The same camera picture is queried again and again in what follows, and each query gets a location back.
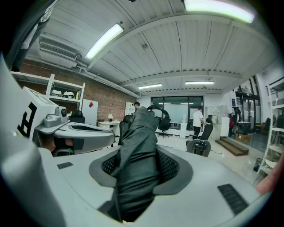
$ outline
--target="headrest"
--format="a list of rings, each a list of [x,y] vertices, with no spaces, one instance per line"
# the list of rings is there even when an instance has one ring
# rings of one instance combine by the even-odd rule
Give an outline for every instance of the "headrest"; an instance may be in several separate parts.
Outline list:
[[[149,106],[149,107],[147,108],[147,110],[160,110],[160,111],[162,111],[162,113],[165,115],[165,118],[169,118],[169,117],[170,117],[167,111],[163,110],[163,109],[160,108],[160,107],[154,106],[154,105]]]
[[[213,124],[212,123],[212,116],[211,117],[207,117],[206,118],[206,122],[209,123],[209,124]]]
[[[123,122],[125,122],[125,123],[132,123],[132,121],[133,121],[133,115],[126,115],[123,118]]]
[[[82,116],[83,116],[82,111],[80,111],[80,110],[73,110],[72,111],[71,117],[82,117]]]

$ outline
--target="cardboard box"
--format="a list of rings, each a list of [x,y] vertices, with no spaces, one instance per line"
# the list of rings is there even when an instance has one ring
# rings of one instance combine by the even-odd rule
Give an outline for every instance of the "cardboard box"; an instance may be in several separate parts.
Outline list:
[[[252,139],[252,135],[248,134],[248,135],[242,135],[242,134],[238,134],[236,136],[236,140],[237,141],[250,141]]]

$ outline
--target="ceiling pipe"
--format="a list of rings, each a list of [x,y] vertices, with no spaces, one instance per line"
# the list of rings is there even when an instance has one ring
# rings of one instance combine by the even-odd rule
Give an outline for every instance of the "ceiling pipe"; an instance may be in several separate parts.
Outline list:
[[[91,73],[91,72],[89,72],[89,71],[86,72],[86,69],[87,69],[87,68],[86,68],[85,66],[83,66],[83,65],[84,65],[83,63],[79,63],[78,61],[76,61],[76,62],[77,62],[79,65],[82,65],[82,66],[80,66],[80,67],[77,66],[77,67],[80,69],[80,72],[79,72],[79,73],[76,72],[76,71],[74,71],[74,70],[72,70],[72,69],[67,69],[67,68],[64,68],[64,67],[61,67],[61,66],[52,64],[52,63],[48,63],[48,62],[45,62],[45,61],[43,61],[43,60],[39,60],[39,59],[36,59],[36,58],[26,57],[26,59],[31,60],[31,61],[35,61],[35,62],[44,63],[44,64],[47,64],[47,65],[50,65],[50,66],[53,66],[53,67],[57,67],[57,68],[59,68],[59,69],[67,70],[67,71],[72,72],[72,73],[77,73],[77,74],[80,74],[80,75],[82,75],[82,76],[86,76],[86,77],[88,77],[88,78],[90,78],[90,79],[93,79],[93,80],[95,80],[95,81],[98,81],[98,82],[103,83],[103,84],[105,84],[105,85],[108,85],[108,86],[110,86],[110,87],[113,87],[113,88],[115,88],[115,89],[117,89],[117,90],[119,90],[119,91],[122,91],[122,92],[124,92],[124,93],[126,93],[126,94],[129,94],[129,95],[131,95],[131,96],[133,96],[133,97],[135,97],[135,98],[140,98],[140,97],[141,97],[141,95],[137,95],[137,94],[133,93],[132,91],[130,91],[130,90],[124,88],[124,87],[121,87],[120,85],[118,85],[118,84],[116,84],[116,83],[113,83],[113,82],[111,82],[111,81],[109,81],[109,80],[107,80],[107,79],[105,79],[105,78],[103,78],[103,77],[100,77],[100,76],[98,76],[98,75],[96,75],[96,74],[94,74],[94,73]]]

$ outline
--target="black mesh panel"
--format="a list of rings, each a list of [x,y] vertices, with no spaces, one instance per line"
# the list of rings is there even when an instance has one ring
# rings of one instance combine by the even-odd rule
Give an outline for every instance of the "black mesh panel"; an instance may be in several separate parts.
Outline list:
[[[114,170],[114,160],[115,156],[111,157],[110,159],[104,161],[102,163],[102,169],[105,171],[107,174],[111,174]]]
[[[179,171],[179,164],[169,156],[158,151],[158,162],[161,171],[162,183],[173,179]]]

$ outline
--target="black office chair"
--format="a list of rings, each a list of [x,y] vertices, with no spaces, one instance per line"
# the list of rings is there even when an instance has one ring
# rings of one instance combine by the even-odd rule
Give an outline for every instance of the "black office chair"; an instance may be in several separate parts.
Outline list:
[[[165,136],[169,137],[169,135],[165,132],[169,130],[169,128],[170,128],[170,118],[164,118],[160,120],[158,129],[160,129],[162,132],[159,133],[158,136],[162,135],[163,138],[165,138]]]
[[[126,115],[123,118],[123,121],[119,123],[120,136],[119,136],[118,145],[121,145],[122,139],[133,121],[133,117],[134,117],[133,115]]]
[[[82,111],[80,110],[73,110],[71,116],[69,117],[71,122],[77,123],[85,123],[85,117],[83,116]]]
[[[204,127],[204,131],[203,134],[198,137],[198,136],[192,136],[192,138],[194,140],[198,139],[198,140],[208,140],[210,134],[212,133],[213,130],[213,125],[212,125],[212,117],[208,117],[206,119],[206,122],[208,123],[207,125],[205,125]]]

